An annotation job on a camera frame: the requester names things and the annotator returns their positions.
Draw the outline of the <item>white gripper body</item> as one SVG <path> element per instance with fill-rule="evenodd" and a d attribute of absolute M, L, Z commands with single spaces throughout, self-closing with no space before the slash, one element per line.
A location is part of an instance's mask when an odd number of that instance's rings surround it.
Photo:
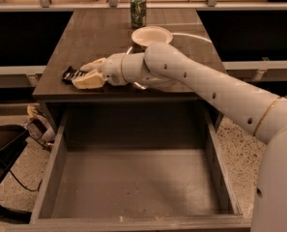
<path fill-rule="evenodd" d="M 122 62 L 125 56 L 125 53 L 112 54 L 105 59 L 101 66 L 103 76 L 113 86 L 124 86 L 127 84 L 122 73 Z"/>

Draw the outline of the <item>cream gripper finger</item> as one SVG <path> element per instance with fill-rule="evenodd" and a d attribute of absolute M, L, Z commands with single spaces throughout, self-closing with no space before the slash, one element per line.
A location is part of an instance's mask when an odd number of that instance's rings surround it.
<path fill-rule="evenodd" d="M 106 79 L 103 74 L 98 70 L 91 70 L 86 74 L 75 78 L 72 84 L 75 88 L 83 89 L 97 89 L 101 88 L 105 84 Z"/>
<path fill-rule="evenodd" d="M 100 72 L 104 62 L 105 58 L 100 58 L 98 60 L 83 65 L 80 69 L 84 72 L 90 72 L 92 70 L 97 70 L 98 72 Z"/>

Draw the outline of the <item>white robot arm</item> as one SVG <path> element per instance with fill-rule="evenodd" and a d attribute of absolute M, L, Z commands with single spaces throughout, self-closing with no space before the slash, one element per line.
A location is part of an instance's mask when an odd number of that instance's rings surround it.
<path fill-rule="evenodd" d="M 144 52 L 117 53 L 81 68 L 72 84 L 96 89 L 185 84 L 200 98 L 267 144 L 257 181 L 251 232 L 287 232 L 287 99 L 187 58 L 168 43 L 151 43 Z"/>

